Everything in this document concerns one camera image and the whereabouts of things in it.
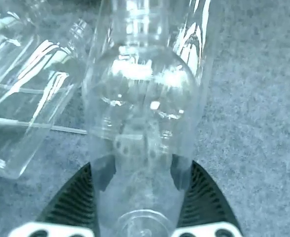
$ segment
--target transparent plastic container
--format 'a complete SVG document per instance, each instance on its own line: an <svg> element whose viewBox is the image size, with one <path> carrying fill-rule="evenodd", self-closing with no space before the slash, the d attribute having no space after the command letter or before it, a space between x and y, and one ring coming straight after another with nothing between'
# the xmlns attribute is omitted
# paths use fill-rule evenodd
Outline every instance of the transparent plastic container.
<svg viewBox="0 0 290 237"><path fill-rule="evenodd" d="M200 2L102 1L83 83L102 237L176 228L220 18Z"/></svg>
<svg viewBox="0 0 290 237"><path fill-rule="evenodd" d="M79 20L67 37L29 48L0 81L0 176L16 179L84 78L91 30Z"/></svg>
<svg viewBox="0 0 290 237"><path fill-rule="evenodd" d="M0 0L0 81L39 43L37 22L49 12L45 0Z"/></svg>

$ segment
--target black rubber pad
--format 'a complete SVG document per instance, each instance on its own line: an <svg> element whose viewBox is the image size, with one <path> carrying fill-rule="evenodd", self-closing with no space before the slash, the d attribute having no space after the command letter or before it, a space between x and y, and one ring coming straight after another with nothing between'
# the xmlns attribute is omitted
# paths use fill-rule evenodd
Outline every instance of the black rubber pad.
<svg viewBox="0 0 290 237"><path fill-rule="evenodd" d="M178 227L214 222L229 222L240 226L223 193L202 166L193 162L191 186L182 205Z"/></svg>
<svg viewBox="0 0 290 237"><path fill-rule="evenodd" d="M179 177L177 169L172 168L171 173L173 177ZM61 188L37 221L87 227L99 237L89 163ZM191 184L182 205L178 228L221 221L232 223L241 231L232 209L214 180L198 163L193 162Z"/></svg>
<svg viewBox="0 0 290 237"><path fill-rule="evenodd" d="M83 166L60 189L37 221L86 227L99 236L90 163Z"/></svg>

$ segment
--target bottle bottom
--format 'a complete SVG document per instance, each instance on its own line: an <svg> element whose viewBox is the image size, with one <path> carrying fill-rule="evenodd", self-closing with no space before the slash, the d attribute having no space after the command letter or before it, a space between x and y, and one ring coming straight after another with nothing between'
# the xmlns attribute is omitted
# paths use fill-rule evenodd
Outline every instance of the bottle bottom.
<svg viewBox="0 0 290 237"><path fill-rule="evenodd" d="M172 232L171 222L163 214L150 209L125 213L114 229L118 237L169 237Z"/></svg>

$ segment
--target carpet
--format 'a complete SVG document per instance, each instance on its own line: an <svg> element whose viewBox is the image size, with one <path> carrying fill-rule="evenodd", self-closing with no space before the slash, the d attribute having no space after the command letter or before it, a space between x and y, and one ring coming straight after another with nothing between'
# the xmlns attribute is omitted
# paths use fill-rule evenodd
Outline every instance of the carpet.
<svg viewBox="0 0 290 237"><path fill-rule="evenodd" d="M94 22L88 0L52 4ZM290 237L290 1L226 0L219 41L194 159L245 236ZM83 128L80 91L58 125ZM51 131L20 180L0 179L0 237L34 220L87 161L85 136Z"/></svg>

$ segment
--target bottle neck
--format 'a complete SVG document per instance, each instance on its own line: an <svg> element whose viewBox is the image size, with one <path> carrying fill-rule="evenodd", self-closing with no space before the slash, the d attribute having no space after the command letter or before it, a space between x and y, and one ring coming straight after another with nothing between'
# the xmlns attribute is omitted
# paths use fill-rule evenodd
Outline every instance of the bottle neck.
<svg viewBox="0 0 290 237"><path fill-rule="evenodd" d="M112 39L122 45L166 46L169 0L111 0Z"/></svg>

